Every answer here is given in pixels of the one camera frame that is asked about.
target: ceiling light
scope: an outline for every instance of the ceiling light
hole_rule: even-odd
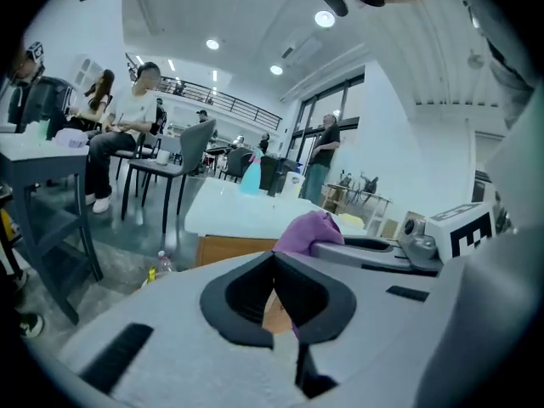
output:
[[[212,50],[217,50],[219,48],[219,42],[217,42],[215,39],[208,39],[206,41],[206,45]]]
[[[283,74],[283,68],[281,68],[281,66],[278,66],[278,65],[272,65],[270,67],[270,71],[272,72],[272,74],[276,76],[281,76]]]
[[[334,15],[329,11],[321,10],[315,14],[315,22],[321,27],[333,27],[335,21]]]

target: gray floor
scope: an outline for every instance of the gray floor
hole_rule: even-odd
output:
[[[160,250],[167,251],[178,270],[195,266],[198,238],[184,231],[184,215],[189,210],[202,178],[187,178],[181,213],[176,216],[176,206],[181,178],[174,180],[170,195],[167,233],[162,233],[162,204],[166,180],[151,180],[145,207],[141,207],[141,193],[134,196],[135,174],[131,186],[127,216],[121,221],[122,192],[128,170],[123,161],[119,180],[115,180],[118,160],[113,159],[110,182],[113,188],[112,203],[108,212],[95,215],[89,208],[89,223],[95,250],[104,279],[100,283],[88,278],[86,283],[70,296],[71,304],[80,316],[77,326],[72,325],[50,297],[35,271],[30,269],[30,278],[23,289],[19,311],[33,311],[41,314],[46,322],[42,335],[36,343],[45,345],[52,352],[58,352],[70,336],[97,315],[137,290],[147,276],[149,268],[156,264]],[[43,187],[37,195],[55,207],[73,210],[72,180],[60,181],[54,187]],[[78,239],[69,238],[74,245]]]

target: white box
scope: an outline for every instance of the white box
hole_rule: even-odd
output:
[[[436,241],[440,260],[470,254],[495,236],[493,206],[490,202],[471,202],[426,219],[425,235]]]

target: jeans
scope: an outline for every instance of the jeans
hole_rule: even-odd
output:
[[[110,156],[118,150],[134,151],[136,142],[128,133],[101,133],[89,141],[85,195],[98,199],[111,195]]]
[[[306,171],[301,197],[312,201],[316,206],[320,205],[321,186],[325,183],[326,175],[329,173],[329,167],[312,163]]]

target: blue spray bottle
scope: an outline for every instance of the blue spray bottle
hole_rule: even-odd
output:
[[[246,170],[240,183],[240,192],[248,195],[257,195],[261,185],[261,157],[263,152],[256,148],[250,159],[251,165]]]

